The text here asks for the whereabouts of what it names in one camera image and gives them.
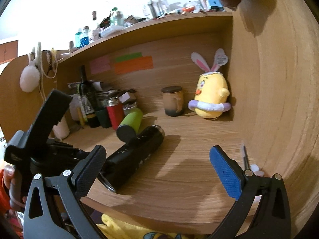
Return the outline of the left hand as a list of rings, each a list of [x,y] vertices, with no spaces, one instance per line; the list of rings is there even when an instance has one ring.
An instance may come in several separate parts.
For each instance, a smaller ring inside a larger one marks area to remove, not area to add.
[[[9,190],[11,182],[15,177],[15,169],[11,165],[6,165],[1,169],[1,214],[11,209]]]

